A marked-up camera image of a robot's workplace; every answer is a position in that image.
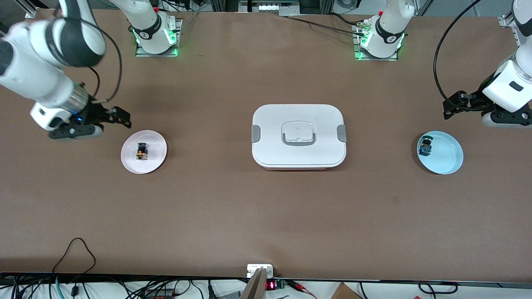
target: green led light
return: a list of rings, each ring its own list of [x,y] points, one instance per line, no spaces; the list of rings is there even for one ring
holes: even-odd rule
[[[174,44],[176,42],[176,34],[168,30],[164,30],[164,34],[167,36],[168,42]]]
[[[404,34],[399,38],[399,44],[397,44],[397,49],[401,47],[401,43],[403,42]]]
[[[134,29],[133,29],[132,31],[133,31],[133,35],[135,35],[135,39],[137,40],[137,44],[139,44],[139,45],[140,45],[140,42],[139,42],[139,40],[138,40],[138,36],[137,36],[137,33],[135,32],[135,30],[134,30]]]

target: cable connector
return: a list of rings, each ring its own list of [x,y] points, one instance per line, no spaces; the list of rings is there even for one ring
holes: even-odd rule
[[[303,289],[305,288],[304,286],[302,286],[302,285],[296,283],[296,282],[293,281],[293,280],[285,280],[285,282],[286,282],[286,285],[289,286],[289,287],[291,287],[292,289],[294,289],[294,290],[296,290],[296,291],[298,291],[298,292],[302,292],[302,293],[304,293],[304,292],[303,292]]]
[[[79,287],[73,286],[72,290],[70,291],[70,296],[76,297],[79,294]]]
[[[209,299],[218,299],[218,297],[216,297],[216,294],[214,293],[214,290],[212,289],[210,280],[209,280],[209,286],[207,288],[209,289]]]

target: small electronic component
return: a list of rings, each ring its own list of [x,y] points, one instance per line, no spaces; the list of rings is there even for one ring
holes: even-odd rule
[[[172,299],[174,295],[173,289],[148,289],[143,299]]]
[[[138,143],[137,146],[137,160],[148,160],[148,150],[146,149],[148,145],[141,142]]]
[[[284,280],[281,279],[268,279],[266,281],[266,288],[264,290],[276,290],[285,288],[286,283]]]
[[[419,146],[419,154],[422,156],[428,156],[430,155],[432,146],[430,145],[432,143],[432,136],[423,136],[423,141],[421,142],[421,145]]]

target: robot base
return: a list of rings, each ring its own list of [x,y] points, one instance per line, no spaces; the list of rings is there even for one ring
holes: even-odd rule
[[[183,24],[182,19],[175,19],[172,17],[175,22],[170,22],[170,30],[177,30],[174,34],[176,43],[160,54],[151,54],[146,52],[142,47],[137,43],[137,48],[135,49],[136,57],[176,57],[179,53],[179,40],[181,39],[181,26]]]
[[[355,25],[351,26],[351,30],[353,32],[362,32],[364,34],[366,33],[364,32],[365,28],[359,28]],[[375,57],[369,54],[366,49],[360,46],[363,39],[364,37],[353,34],[353,44],[355,46],[356,60],[382,60],[382,61],[396,61],[397,60],[397,51],[395,51],[395,53],[392,56],[387,57],[387,58],[378,58],[378,57]]]

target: container lid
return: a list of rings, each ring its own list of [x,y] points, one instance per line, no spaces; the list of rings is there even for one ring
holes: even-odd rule
[[[464,161],[462,146],[453,136],[441,132],[425,133],[418,140],[419,161],[430,171],[450,175],[459,170]]]
[[[324,104],[271,104],[253,114],[252,152],[266,168],[327,168],[346,155],[342,113]]]
[[[139,143],[145,143],[147,157],[145,160],[137,159]],[[136,174],[149,173],[157,169],[163,163],[167,154],[167,144],[164,137],[151,130],[136,132],[131,135],[120,153],[124,167]]]

